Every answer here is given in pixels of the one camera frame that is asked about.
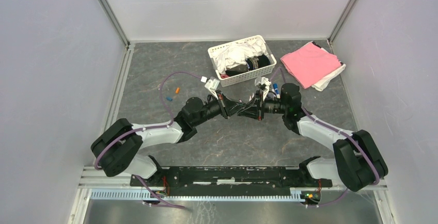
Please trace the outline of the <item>white pen blue ends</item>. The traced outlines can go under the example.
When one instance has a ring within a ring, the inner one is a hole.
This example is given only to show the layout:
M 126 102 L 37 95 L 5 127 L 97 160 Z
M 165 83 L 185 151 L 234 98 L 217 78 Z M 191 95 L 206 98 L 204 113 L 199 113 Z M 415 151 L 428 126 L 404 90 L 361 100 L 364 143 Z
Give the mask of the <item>white pen blue ends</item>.
M 278 85 L 277 84 L 273 84 L 273 92 L 275 93 L 276 98 L 280 98 L 280 92 L 278 90 Z

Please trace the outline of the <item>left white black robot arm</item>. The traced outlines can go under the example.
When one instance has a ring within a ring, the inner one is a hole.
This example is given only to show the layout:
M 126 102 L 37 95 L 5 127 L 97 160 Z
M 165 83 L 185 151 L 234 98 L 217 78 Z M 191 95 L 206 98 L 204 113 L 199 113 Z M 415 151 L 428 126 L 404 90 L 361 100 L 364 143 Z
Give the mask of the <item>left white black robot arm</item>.
M 198 97 L 189 98 L 169 122 L 145 125 L 118 119 L 91 145 L 96 157 L 94 168 L 102 170 L 107 177 L 125 172 L 141 177 L 149 186 L 159 185 L 162 181 L 160 165 L 151 155 L 140 155 L 140 150 L 185 142 L 197 133 L 198 125 L 218 115 L 229 118 L 246 105 L 225 97 L 220 91 L 209 97 L 208 102 Z

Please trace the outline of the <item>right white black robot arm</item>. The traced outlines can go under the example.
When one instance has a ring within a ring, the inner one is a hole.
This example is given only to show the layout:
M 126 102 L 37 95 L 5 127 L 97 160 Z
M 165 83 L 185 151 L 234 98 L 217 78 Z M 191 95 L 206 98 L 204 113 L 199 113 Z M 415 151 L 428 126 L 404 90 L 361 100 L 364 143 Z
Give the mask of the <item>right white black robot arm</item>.
M 256 120 L 262 120 L 265 114 L 281 114 L 288 130 L 334 153 L 334 159 L 316 158 L 299 171 L 299 182 L 305 187 L 313 186 L 319 179 L 330 179 L 341 181 L 347 189 L 357 192 L 379 184 L 388 175 L 388 166 L 368 131 L 354 132 L 329 124 L 303 107 L 301 98 L 299 86 L 285 83 L 279 98 L 266 100 L 258 90 L 237 114 Z

